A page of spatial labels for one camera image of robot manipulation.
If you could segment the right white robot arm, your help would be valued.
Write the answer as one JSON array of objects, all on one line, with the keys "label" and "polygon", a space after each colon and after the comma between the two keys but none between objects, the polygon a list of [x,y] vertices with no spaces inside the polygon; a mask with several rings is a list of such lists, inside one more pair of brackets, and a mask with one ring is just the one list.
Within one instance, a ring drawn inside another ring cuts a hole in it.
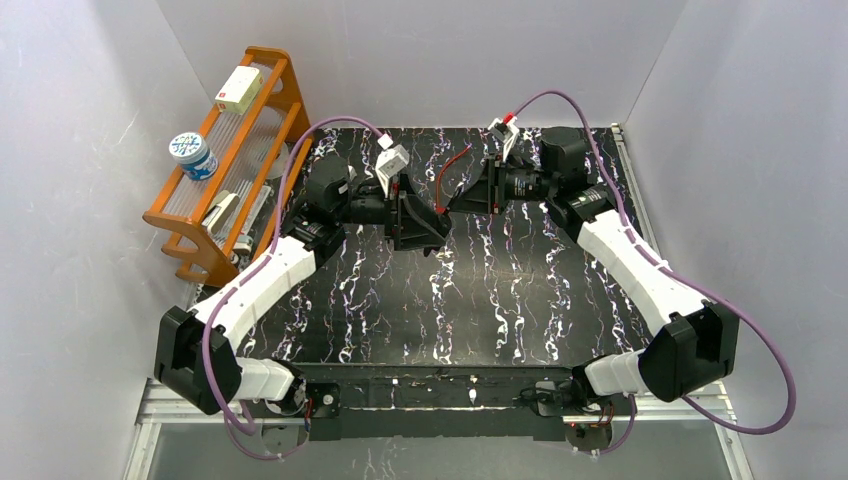
[{"label": "right white robot arm", "polygon": [[671,402],[734,370],[739,317],[664,273],[651,249],[622,224],[612,191],[590,179],[587,137],[567,127],[543,129],[539,161],[517,153],[486,158],[450,212],[499,214],[513,200],[540,202],[552,222],[599,261],[635,304],[652,335],[639,351],[606,355],[573,369],[570,397],[586,405],[616,394],[651,393]]}]

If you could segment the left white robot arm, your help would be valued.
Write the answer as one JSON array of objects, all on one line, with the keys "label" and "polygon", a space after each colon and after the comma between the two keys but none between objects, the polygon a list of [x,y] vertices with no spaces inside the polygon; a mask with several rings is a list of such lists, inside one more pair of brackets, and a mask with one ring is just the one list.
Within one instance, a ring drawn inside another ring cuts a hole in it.
[{"label": "left white robot arm", "polygon": [[404,171],[358,182],[348,162],[313,164],[279,238],[214,295],[190,309],[174,306],[160,321],[154,377],[207,415],[232,401],[263,400],[299,410],[302,374],[282,360],[244,358],[236,350],[258,321],[343,245],[347,225],[381,225],[396,251],[441,249],[452,228]]}]

